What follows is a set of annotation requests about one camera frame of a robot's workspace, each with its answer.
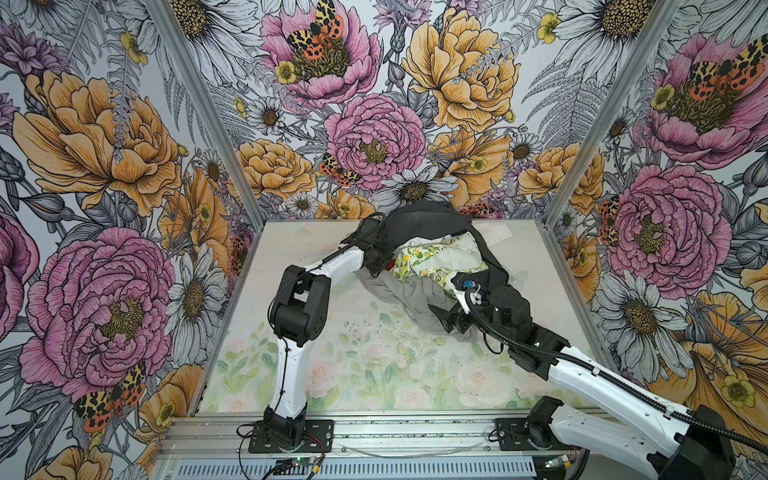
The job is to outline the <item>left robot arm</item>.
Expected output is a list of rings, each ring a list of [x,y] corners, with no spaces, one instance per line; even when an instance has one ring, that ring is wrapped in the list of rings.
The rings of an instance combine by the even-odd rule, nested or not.
[[[288,266],[270,301],[267,320],[277,337],[278,366],[260,431],[267,443],[283,451],[299,449],[306,435],[305,382],[314,341],[327,322],[332,286],[363,268],[384,220],[384,214],[374,213],[321,260]]]

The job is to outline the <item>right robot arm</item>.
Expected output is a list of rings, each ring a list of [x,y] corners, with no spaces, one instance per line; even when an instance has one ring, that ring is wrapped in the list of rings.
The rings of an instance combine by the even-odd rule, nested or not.
[[[609,414],[582,414],[545,397],[528,414],[519,438],[540,449],[579,447],[651,479],[727,479],[736,458],[719,414],[690,410],[638,387],[536,324],[529,302],[510,285],[488,288],[460,275],[454,306],[432,313],[447,332],[476,327],[497,340],[517,366],[569,390]]]

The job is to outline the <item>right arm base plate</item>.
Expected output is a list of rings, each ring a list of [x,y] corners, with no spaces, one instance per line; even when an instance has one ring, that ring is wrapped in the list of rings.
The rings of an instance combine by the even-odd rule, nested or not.
[[[529,427],[526,418],[496,418],[488,440],[491,443],[497,443],[501,451],[571,452],[578,450],[578,447],[557,440],[548,427],[537,425]]]

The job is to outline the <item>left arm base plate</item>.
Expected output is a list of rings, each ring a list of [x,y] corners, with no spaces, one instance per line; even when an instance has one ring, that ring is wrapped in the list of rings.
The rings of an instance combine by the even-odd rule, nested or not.
[[[247,450],[251,454],[329,453],[334,428],[333,420],[257,421],[247,436]]]

